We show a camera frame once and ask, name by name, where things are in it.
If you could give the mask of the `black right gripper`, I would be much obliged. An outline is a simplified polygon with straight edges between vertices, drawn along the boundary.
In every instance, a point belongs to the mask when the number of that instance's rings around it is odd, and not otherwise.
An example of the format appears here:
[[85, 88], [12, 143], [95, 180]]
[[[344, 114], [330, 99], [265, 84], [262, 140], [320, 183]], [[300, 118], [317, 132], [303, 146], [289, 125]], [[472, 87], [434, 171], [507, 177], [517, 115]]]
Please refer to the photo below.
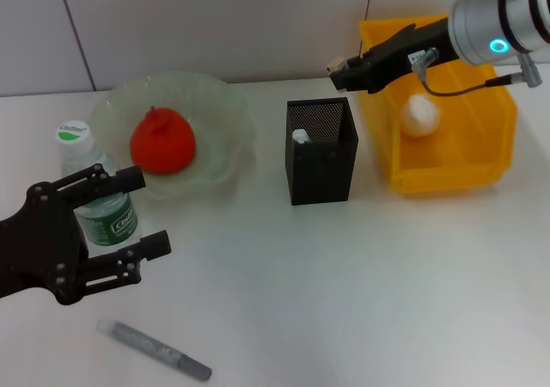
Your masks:
[[414, 23], [405, 26], [367, 52], [348, 58], [343, 70], [332, 72], [330, 79], [338, 92], [366, 90], [375, 94], [412, 72], [410, 55], [431, 48], [438, 53], [431, 66], [459, 58], [449, 37], [447, 17], [419, 28]]

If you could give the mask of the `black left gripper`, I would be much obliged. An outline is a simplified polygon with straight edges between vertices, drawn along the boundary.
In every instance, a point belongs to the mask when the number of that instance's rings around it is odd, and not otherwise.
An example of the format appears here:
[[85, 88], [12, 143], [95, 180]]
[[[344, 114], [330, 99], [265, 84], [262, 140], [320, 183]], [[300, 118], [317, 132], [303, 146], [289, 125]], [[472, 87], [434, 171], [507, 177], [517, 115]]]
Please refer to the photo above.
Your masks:
[[[31, 186], [21, 209], [1, 221], [1, 296], [39, 288], [61, 305], [72, 305], [89, 295], [140, 283], [141, 261], [171, 253], [168, 233], [163, 230], [86, 260], [88, 251], [74, 209], [145, 186], [138, 166], [110, 175], [102, 165]], [[81, 283], [77, 270], [82, 262]]]

